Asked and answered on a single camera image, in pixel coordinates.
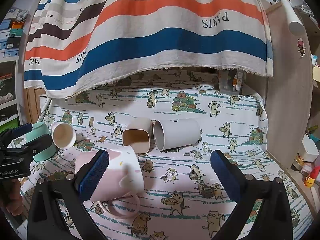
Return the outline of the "person's left hand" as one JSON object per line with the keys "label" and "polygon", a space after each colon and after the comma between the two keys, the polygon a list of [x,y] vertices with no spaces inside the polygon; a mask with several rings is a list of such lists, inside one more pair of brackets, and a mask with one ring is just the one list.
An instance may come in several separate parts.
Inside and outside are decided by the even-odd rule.
{"label": "person's left hand", "polygon": [[23,212],[23,201],[20,194],[21,184],[18,179],[7,180],[1,189],[1,208],[6,209],[13,216]]}

